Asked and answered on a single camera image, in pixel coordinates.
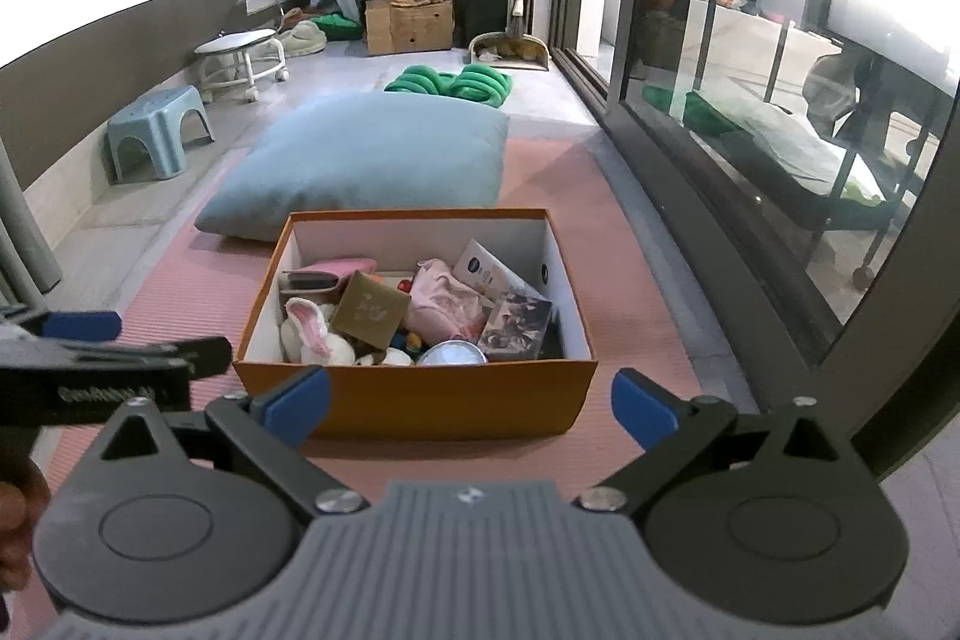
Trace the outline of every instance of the green coiled object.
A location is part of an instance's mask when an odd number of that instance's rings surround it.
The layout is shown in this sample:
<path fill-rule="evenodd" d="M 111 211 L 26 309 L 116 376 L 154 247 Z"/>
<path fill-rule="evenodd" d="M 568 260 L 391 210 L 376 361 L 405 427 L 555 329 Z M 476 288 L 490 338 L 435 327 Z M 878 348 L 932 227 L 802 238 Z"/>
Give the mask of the green coiled object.
<path fill-rule="evenodd" d="M 383 90 L 448 95 L 499 107 L 514 87 L 514 81 L 502 71 L 485 64 L 470 64 L 459 74 L 442 73 L 429 66 L 409 66 Z"/>

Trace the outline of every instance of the gray ridged surface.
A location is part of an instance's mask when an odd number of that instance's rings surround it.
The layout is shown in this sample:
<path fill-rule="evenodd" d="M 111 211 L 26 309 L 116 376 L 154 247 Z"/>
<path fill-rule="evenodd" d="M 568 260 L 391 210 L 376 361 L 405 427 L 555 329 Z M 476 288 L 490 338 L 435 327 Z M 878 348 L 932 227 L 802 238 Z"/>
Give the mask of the gray ridged surface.
<path fill-rule="evenodd" d="M 905 640 L 872 611 L 830 627 L 739 621 L 656 568 L 632 524 L 552 483 L 400 483 L 374 509 L 315 522 L 259 595 L 173 629 L 66 616 L 48 640 Z"/>

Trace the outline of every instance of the white bedding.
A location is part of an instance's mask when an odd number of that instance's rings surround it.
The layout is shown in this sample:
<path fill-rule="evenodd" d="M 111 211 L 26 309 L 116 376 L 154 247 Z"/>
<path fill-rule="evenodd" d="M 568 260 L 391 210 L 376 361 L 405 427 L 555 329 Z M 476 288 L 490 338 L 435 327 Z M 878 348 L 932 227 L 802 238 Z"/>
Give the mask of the white bedding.
<path fill-rule="evenodd" d="M 789 115 L 729 80 L 704 81 L 696 92 L 726 119 L 747 131 L 757 146 L 800 186 L 811 194 L 829 196 L 847 150 L 821 139 L 804 115 Z M 868 207 L 883 201 L 883 191 L 859 155 L 853 159 L 841 198 Z"/>

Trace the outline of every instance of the blue plastic stool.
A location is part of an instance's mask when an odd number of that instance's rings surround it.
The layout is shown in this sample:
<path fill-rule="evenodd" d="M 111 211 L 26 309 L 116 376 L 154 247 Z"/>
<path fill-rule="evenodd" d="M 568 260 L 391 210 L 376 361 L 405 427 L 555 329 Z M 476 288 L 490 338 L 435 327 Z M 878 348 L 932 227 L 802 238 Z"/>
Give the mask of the blue plastic stool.
<path fill-rule="evenodd" d="M 117 172 L 117 183 L 123 182 L 118 150 L 125 139 L 139 140 L 147 148 L 158 180 L 181 175 L 186 169 L 181 121 L 188 112 L 200 113 L 206 135 L 213 142 L 213 132 L 203 101 L 200 101 L 200 92 L 192 85 L 148 92 L 112 116 L 107 121 L 107 138 Z"/>

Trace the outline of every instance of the sliding glass door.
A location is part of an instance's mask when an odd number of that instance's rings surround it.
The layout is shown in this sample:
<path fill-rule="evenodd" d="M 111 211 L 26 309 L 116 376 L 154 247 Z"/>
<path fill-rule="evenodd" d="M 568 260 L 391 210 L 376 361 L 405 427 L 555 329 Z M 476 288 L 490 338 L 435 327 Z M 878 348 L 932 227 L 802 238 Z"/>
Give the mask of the sliding glass door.
<path fill-rule="evenodd" d="M 856 432 L 960 301 L 960 5 L 621 0 L 608 39 L 603 123 L 757 400 Z"/>

